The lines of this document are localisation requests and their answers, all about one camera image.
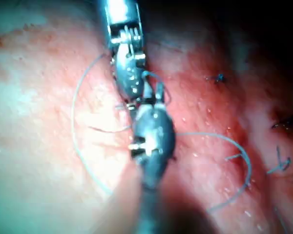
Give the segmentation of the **left arm needle driver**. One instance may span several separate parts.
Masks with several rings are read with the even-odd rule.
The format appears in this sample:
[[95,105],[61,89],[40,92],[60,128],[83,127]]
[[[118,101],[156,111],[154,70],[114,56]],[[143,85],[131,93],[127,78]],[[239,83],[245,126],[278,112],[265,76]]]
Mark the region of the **left arm needle driver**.
[[141,23],[131,20],[110,25],[108,47],[121,97],[129,102],[139,99],[144,90],[142,70],[146,63]]

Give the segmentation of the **right arm needle driver jaw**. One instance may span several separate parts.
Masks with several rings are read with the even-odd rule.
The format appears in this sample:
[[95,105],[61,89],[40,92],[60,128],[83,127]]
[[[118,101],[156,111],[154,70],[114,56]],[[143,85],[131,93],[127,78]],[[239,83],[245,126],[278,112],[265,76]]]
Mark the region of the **right arm needle driver jaw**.
[[143,100],[153,99],[154,91],[147,79],[144,80]]
[[156,103],[165,103],[165,86],[162,82],[156,84]]

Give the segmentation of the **right arm needle driver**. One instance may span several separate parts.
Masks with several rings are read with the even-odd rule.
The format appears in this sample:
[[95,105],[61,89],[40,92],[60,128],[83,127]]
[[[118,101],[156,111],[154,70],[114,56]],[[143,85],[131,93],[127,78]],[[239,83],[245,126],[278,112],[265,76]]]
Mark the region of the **right arm needle driver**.
[[133,142],[128,147],[137,161],[168,161],[175,149],[175,130],[162,102],[142,104],[133,123]]

